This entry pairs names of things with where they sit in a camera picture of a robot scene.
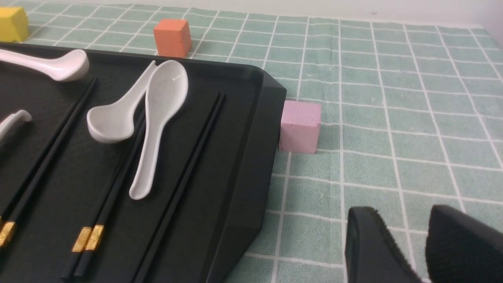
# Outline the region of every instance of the black chopsticks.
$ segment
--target black chopsticks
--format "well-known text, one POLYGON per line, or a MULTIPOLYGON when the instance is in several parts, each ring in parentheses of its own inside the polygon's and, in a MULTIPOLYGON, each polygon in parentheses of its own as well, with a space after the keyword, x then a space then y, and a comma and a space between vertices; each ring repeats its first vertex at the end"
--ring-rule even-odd
POLYGON ((203 127, 203 130, 198 137, 198 141, 196 143, 196 146, 194 147, 194 149, 189 157, 189 161, 185 165, 184 173, 181 176, 180 180, 178 181, 175 194, 174 194, 172 200, 168 203, 167 207, 164 209, 164 216, 162 217, 162 219, 157 227, 157 231, 155 232, 155 236, 150 241, 150 245, 143 255, 143 260, 136 270, 135 276, 132 279, 133 283, 144 282, 145 277, 148 274, 150 266, 152 265, 152 262, 155 259, 155 255, 157 253, 159 245, 161 244, 161 241, 166 233, 166 230, 169 227, 169 224, 173 218, 173 215, 175 213, 177 205, 180 202, 180 199, 182 198, 182 195, 187 187, 187 183, 189 182, 189 179, 192 175, 192 171, 194 170, 194 167, 197 164, 198 158, 201 155, 201 151, 203 149, 203 146, 206 143, 206 140, 208 139, 211 128, 212 128, 213 124, 215 123, 215 120, 218 116, 218 113, 220 112, 220 109, 222 108, 222 104, 223 104, 224 99, 225 99, 225 94, 218 94, 217 99, 215 100, 213 107, 212 107, 212 110, 210 111, 210 114, 206 120, 204 127, 203 127))
POLYGON ((66 134, 73 127, 73 122, 79 116, 80 111, 84 107, 87 98, 91 95, 91 90, 95 82, 96 78, 92 78, 91 82, 88 84, 88 88, 85 90, 85 93, 73 108, 71 114, 66 120, 66 123, 57 132, 57 138, 49 144, 49 149, 46 150, 47 154, 42 155, 38 162, 39 166, 36 166, 36 169, 33 170, 34 172, 30 173, 30 176, 32 176, 32 178, 28 178, 28 180, 26 181, 28 183, 25 182, 25 184, 18 188, 15 196, 8 202, 6 207, 3 207, 2 210, 0 210, 0 213, 2 213, 2 220, 5 220, 5 218, 7 219, 4 226, 2 227, 2 230, 0 231, 0 252, 5 250, 5 248, 7 248, 7 246, 9 245, 9 242, 15 233, 17 222, 34 197, 35 192, 38 188, 38 184, 42 177, 45 175, 46 169, 49 167, 54 159, 54 156, 59 151, 61 144, 66 138, 66 134))
POLYGON ((94 222, 92 223, 92 225, 84 227, 85 228, 83 229, 84 232, 81 232, 81 234, 83 234, 82 238, 87 236, 88 238, 87 241, 81 240, 80 238, 77 239, 74 248, 72 250, 79 251, 78 253, 79 255, 75 255, 74 252, 72 252, 68 264, 61 276, 62 279, 85 276, 88 266, 91 262, 91 259, 97 252, 98 245, 105 231, 105 226, 107 224, 110 215, 112 214, 112 209, 114 208, 115 203, 117 202, 119 193, 123 187, 124 181, 128 175, 134 157, 138 149, 141 148, 144 134, 145 134, 145 121, 143 121, 138 134, 135 136, 129 151, 126 154, 126 158, 122 162, 121 168, 118 171, 118 174, 116 175, 113 185, 110 187, 109 190, 110 193, 106 197, 106 201, 103 202, 103 205, 99 207, 99 210, 96 212, 97 217, 95 218, 95 220, 93 220, 94 222))
POLYGON ((134 138, 127 147, 126 153, 117 162, 109 180, 106 182, 103 194, 100 196, 99 201, 97 201, 96 206, 93 208, 91 217, 87 225, 82 227, 80 234, 77 237, 75 244, 71 250, 70 257, 66 263, 66 266, 61 274, 61 279, 69 280, 73 277, 73 273, 79 264, 81 256, 86 253, 88 244, 91 248, 94 245, 94 250, 96 250, 98 241, 101 238, 104 228, 103 212, 104 208, 111 203, 115 203, 118 191, 122 183, 124 182, 124 171, 128 171, 131 166, 132 159, 135 152, 140 147, 141 141, 143 140, 143 134, 145 133, 145 122, 144 122, 144 111, 140 115, 140 118, 135 124, 134 138))

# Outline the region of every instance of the foam block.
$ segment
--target foam block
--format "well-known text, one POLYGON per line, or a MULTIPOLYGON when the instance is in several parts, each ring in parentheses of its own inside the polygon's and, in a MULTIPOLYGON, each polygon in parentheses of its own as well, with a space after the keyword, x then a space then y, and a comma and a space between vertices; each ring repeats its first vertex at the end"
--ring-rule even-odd
POLYGON ((154 27, 155 44, 161 56, 183 58, 192 48, 189 22, 163 19, 154 27))
POLYGON ((316 153, 321 124, 321 105, 285 101, 281 117, 280 150, 316 153))
POLYGON ((21 42, 28 34, 28 17, 23 7, 0 7, 0 41, 21 42))

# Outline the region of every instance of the white wall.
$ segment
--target white wall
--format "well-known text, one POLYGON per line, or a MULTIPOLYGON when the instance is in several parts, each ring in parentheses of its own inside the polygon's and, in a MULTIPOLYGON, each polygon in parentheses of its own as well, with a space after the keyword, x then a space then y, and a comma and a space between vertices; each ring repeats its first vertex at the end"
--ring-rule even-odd
POLYGON ((481 24, 503 46, 503 0, 66 0, 81 3, 142 3, 161 6, 298 15, 443 23, 481 24))

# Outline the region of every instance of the spoon handle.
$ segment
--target spoon handle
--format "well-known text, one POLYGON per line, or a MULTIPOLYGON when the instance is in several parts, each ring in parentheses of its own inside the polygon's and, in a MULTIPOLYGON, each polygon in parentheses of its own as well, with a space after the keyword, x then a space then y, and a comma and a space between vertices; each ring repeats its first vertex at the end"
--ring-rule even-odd
POLYGON ((17 113, 9 115, 2 123, 0 123, 0 140, 4 138, 7 132, 19 121, 31 121, 32 117, 26 110, 20 110, 17 113))
POLYGON ((28 56, 3 49, 0 49, 0 61, 25 66, 46 75, 48 75, 47 71, 51 69, 51 66, 48 65, 50 59, 28 56))
POLYGON ((147 91, 148 82, 150 81, 150 77, 154 73, 157 66, 155 65, 155 61, 152 61, 150 65, 143 71, 138 80, 134 83, 134 85, 129 89, 129 91, 121 97, 116 103, 123 105, 129 113, 129 116, 133 116, 140 103, 143 95, 147 91))
POLYGON ((160 139, 163 125, 151 124, 147 117, 145 141, 141 151, 140 162, 133 183, 129 189, 129 196, 138 200, 146 197, 152 189, 155 168, 157 167, 157 156, 159 154, 160 139))

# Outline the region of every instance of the gold chopstick band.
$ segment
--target gold chopstick band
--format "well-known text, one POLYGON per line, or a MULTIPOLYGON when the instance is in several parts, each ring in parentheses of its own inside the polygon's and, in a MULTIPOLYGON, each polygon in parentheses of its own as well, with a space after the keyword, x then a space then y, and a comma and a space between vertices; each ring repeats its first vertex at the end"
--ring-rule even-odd
POLYGON ((9 243, 14 234, 14 228, 16 227, 15 222, 7 222, 4 225, 2 231, 0 231, 0 247, 9 243))
POLYGON ((94 251, 98 248, 101 236, 105 227, 103 225, 96 225, 91 233, 88 244, 86 245, 86 251, 94 251))
POLYGON ((83 227, 78 235, 77 240, 75 241, 75 245, 73 245, 72 252, 82 252, 88 243, 89 236, 91 235, 91 231, 93 229, 91 227, 83 227))

